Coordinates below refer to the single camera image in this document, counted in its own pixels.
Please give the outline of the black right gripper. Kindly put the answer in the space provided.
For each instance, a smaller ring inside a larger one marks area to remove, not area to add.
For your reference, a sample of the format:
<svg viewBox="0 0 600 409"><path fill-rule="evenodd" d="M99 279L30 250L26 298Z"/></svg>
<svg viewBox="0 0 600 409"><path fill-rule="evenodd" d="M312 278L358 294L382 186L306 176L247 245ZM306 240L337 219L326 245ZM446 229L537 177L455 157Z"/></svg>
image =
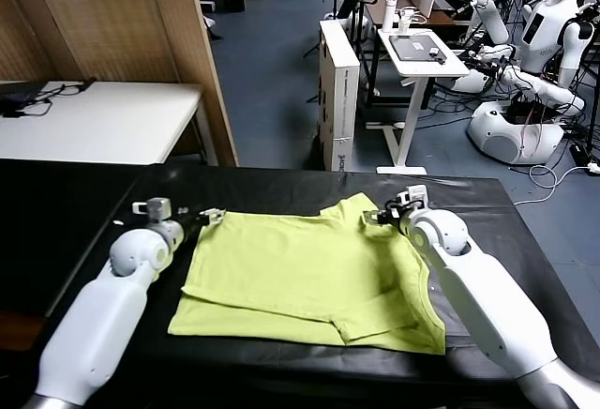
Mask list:
<svg viewBox="0 0 600 409"><path fill-rule="evenodd" d="M363 212L365 223L367 224L391 225L394 227L400 226L402 214L403 206L395 202L386 203L384 209L381 211L371 210Z"/></svg>

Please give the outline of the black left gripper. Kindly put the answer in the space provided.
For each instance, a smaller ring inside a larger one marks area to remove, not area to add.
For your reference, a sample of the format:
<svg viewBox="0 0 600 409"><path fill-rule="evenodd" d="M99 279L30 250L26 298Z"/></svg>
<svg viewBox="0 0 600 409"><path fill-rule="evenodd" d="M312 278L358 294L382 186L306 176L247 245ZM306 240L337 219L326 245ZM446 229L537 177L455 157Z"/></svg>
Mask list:
<svg viewBox="0 0 600 409"><path fill-rule="evenodd" d="M225 214L225 209L209 208L199 214L178 215L175 221L182 227L184 239L192 240L198 238L203 226L221 223Z"/></svg>

